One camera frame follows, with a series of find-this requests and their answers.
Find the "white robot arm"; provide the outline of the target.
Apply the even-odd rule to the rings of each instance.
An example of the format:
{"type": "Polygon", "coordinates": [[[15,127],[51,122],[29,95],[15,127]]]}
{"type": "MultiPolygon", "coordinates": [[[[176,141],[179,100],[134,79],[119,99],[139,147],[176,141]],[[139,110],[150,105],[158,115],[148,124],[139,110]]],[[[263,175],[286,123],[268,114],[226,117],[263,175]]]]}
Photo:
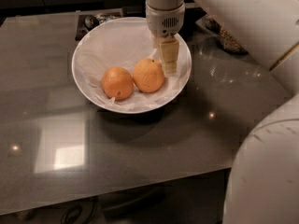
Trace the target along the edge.
{"type": "MultiPolygon", "coordinates": [[[[221,224],[299,224],[299,0],[193,0],[249,53],[261,94],[281,103],[235,154],[221,224]]],[[[174,35],[184,0],[146,0],[150,31],[174,35]]]]}

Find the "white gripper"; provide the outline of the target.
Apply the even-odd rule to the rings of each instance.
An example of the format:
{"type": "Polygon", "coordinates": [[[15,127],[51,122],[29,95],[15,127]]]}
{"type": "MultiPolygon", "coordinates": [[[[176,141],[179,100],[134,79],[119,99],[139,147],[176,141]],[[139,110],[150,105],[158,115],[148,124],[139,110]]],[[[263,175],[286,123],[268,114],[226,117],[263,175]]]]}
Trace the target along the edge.
{"type": "Polygon", "coordinates": [[[159,52],[167,75],[177,72],[179,42],[174,37],[183,26],[185,4],[174,9],[162,10],[146,4],[146,20],[154,45],[159,52]]]}

